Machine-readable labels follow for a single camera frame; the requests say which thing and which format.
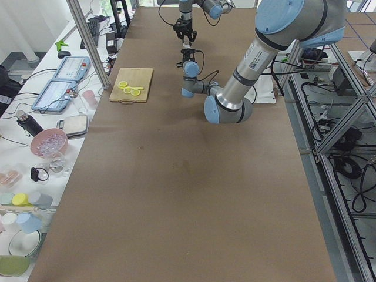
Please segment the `metal frame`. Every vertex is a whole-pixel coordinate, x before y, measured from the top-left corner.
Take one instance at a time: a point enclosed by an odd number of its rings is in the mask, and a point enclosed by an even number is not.
[[[86,49],[88,50],[90,59],[93,63],[98,78],[103,86],[103,89],[106,90],[109,88],[110,82],[103,68],[102,61],[99,57],[93,38],[90,34],[80,4],[78,0],[66,0],[66,2],[68,3],[73,19],[75,20],[78,32],[80,33],[80,36],[85,43]]]

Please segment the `blue joint cap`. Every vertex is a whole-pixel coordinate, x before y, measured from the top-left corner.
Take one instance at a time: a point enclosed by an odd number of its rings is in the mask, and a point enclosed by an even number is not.
[[[274,34],[288,27],[299,15],[304,0],[261,1],[257,8],[256,28],[262,34]]]
[[[195,78],[200,73],[200,68],[197,63],[189,61],[184,64],[184,73],[189,78]]]
[[[222,14],[222,12],[223,8],[220,5],[215,5],[214,7],[212,7],[212,9],[210,9],[209,16],[212,19],[217,19]]]
[[[182,96],[186,98],[192,98],[194,96],[194,93],[192,93],[191,91],[188,91],[185,88],[182,88]]]
[[[327,34],[300,42],[301,48],[315,48],[333,44],[342,39],[345,27],[329,32]]]
[[[210,123],[219,123],[219,110],[215,98],[210,95],[205,99],[204,112],[206,120]]]

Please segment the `green object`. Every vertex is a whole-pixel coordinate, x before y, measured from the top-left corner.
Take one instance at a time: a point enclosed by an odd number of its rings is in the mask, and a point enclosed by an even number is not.
[[[30,265],[28,257],[0,256],[0,275],[18,277],[27,271]]]
[[[57,41],[57,43],[55,43],[55,45],[56,45],[58,52],[61,51],[61,46],[68,46],[68,44],[64,43],[64,40]]]

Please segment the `blue cup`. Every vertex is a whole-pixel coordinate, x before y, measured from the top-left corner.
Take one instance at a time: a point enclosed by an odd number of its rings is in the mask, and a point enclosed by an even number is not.
[[[42,227],[42,221],[32,213],[20,213],[17,216],[16,223],[25,233],[33,233]]]

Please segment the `wooden cutting board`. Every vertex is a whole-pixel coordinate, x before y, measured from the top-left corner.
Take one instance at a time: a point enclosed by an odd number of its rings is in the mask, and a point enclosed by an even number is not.
[[[110,95],[110,101],[145,103],[147,101],[147,96],[149,95],[152,76],[152,68],[120,68]],[[125,94],[123,89],[118,88],[120,81],[126,81],[128,86],[131,87],[144,87],[144,90],[141,90],[141,94],[139,96]]]

